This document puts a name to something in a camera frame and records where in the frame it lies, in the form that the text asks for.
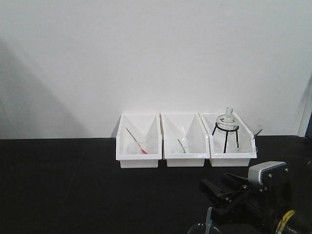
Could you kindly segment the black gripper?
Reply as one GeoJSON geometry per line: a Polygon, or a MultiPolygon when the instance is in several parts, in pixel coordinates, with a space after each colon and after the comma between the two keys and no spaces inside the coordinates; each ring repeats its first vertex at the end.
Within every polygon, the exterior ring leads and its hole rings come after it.
{"type": "Polygon", "coordinates": [[[212,219],[219,225],[249,224],[264,234],[275,234],[283,216],[292,210],[291,184],[277,187],[255,186],[247,177],[223,173],[221,182],[236,190],[223,191],[207,179],[199,190],[214,204],[212,219]]]}

